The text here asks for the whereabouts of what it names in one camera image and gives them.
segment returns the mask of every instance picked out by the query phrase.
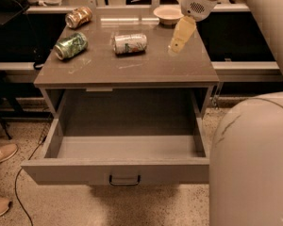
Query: desk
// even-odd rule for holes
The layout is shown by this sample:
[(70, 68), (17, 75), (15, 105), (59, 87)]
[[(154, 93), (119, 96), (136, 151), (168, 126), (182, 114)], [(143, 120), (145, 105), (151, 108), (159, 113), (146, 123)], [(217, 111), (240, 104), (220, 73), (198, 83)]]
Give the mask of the desk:
[[(207, 182), (202, 117), (218, 76), (198, 33), (168, 56), (174, 30), (142, 18), (97, 15), (76, 31), (88, 49), (67, 61), (51, 53), (35, 80), (55, 118), (26, 172), (38, 184)], [(146, 52), (116, 56), (112, 38), (133, 33), (147, 36)]]

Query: speckled floor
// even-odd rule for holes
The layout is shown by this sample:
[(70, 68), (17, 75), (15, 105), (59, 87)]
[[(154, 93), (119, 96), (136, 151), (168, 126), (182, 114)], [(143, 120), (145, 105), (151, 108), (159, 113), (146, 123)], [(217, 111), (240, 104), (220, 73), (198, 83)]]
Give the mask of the speckled floor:
[[(208, 142), (218, 121), (238, 101), (225, 99), (219, 109), (207, 109)], [(10, 141), (0, 126), (0, 145), (16, 143), (19, 147), (17, 154), (0, 164), (0, 196), (12, 200), (8, 212), (0, 217), (0, 226), (31, 225), (16, 199), (15, 179), (21, 162), (38, 147), (45, 126), (45, 121), (11, 121)], [(208, 185), (38, 186), (21, 171), (17, 192), (35, 226), (208, 225)]]

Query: drawer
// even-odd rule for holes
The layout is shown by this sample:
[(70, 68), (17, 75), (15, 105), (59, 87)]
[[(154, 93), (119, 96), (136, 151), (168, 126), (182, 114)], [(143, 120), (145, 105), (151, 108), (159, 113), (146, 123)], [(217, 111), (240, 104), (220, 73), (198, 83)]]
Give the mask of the drawer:
[(207, 183), (209, 151), (192, 89), (67, 89), (39, 159), (38, 184)]

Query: soda can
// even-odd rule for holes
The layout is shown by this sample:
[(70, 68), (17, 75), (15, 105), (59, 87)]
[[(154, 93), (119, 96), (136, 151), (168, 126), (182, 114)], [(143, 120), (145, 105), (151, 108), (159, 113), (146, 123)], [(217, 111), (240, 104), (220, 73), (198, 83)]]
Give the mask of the soda can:
[(115, 36), (113, 47), (116, 55), (145, 51), (147, 37), (144, 34)]
[(65, 16), (68, 27), (75, 29), (92, 19), (92, 11), (88, 7), (81, 7), (69, 12)]
[(56, 43), (54, 50), (60, 60), (74, 57), (88, 46), (88, 41), (83, 33), (74, 33), (68, 38), (62, 39)]

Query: white bowl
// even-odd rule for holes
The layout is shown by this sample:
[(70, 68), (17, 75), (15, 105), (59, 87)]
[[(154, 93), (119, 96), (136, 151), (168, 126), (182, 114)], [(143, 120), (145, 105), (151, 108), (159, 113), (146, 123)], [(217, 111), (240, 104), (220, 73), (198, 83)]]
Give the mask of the white bowl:
[(159, 18), (162, 24), (177, 24), (179, 19), (183, 17), (180, 7), (160, 6), (153, 11), (154, 15)]

